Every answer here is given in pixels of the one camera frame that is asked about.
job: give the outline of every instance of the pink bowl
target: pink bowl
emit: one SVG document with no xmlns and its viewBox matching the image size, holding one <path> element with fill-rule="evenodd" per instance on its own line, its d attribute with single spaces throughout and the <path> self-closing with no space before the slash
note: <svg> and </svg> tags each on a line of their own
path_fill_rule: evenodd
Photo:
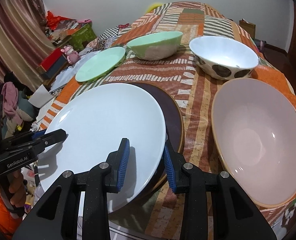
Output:
<svg viewBox="0 0 296 240">
<path fill-rule="evenodd" d="M 296 110 L 272 86 L 251 78 L 216 93 L 212 131 L 225 169 L 254 203 L 277 207 L 296 193 Z"/>
</svg>

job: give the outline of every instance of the human hand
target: human hand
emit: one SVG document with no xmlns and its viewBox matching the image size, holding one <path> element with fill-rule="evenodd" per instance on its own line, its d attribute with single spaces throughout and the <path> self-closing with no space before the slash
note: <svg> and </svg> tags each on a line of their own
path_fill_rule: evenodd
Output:
<svg viewBox="0 0 296 240">
<path fill-rule="evenodd" d="M 26 203 L 26 190 L 23 185 L 23 175 L 21 170 L 12 173 L 13 180 L 9 186 L 9 192 L 14 194 L 10 200 L 11 205 L 16 207 L 23 207 Z"/>
</svg>

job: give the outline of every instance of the large white plate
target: large white plate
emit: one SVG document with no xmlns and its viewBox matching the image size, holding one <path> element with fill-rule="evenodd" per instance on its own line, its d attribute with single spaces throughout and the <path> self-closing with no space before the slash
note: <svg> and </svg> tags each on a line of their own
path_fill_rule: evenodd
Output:
<svg viewBox="0 0 296 240">
<path fill-rule="evenodd" d="M 145 90 L 114 83 L 86 91 L 69 102 L 52 120 L 47 133 L 64 129 L 63 143 L 39 155 L 41 185 L 47 190 L 66 170 L 88 171 L 118 150 L 122 138 L 130 140 L 130 156 L 123 188 L 108 193 L 108 212 L 133 200 L 147 185 L 160 162 L 166 125 L 157 101 Z M 79 215 L 83 213 L 81 195 Z"/>
</svg>

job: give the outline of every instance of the orange clothing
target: orange clothing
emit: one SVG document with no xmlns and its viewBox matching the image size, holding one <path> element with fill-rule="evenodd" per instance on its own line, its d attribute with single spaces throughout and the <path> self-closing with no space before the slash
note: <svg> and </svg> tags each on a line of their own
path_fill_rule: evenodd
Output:
<svg viewBox="0 0 296 240">
<path fill-rule="evenodd" d="M 14 219 L 11 216 L 0 197 L 0 231 L 2 231 L 8 239 L 11 239 L 21 222 L 22 218 Z"/>
</svg>

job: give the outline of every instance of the dark wooden floor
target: dark wooden floor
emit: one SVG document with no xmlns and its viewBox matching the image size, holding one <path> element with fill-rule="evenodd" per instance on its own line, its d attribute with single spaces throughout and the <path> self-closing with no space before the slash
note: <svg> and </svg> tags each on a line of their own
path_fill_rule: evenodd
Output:
<svg viewBox="0 0 296 240">
<path fill-rule="evenodd" d="M 293 89 L 296 89 L 296 71 L 291 66 L 286 55 L 268 48 L 265 48 L 264 51 L 268 62 L 281 71 L 288 79 Z"/>
</svg>

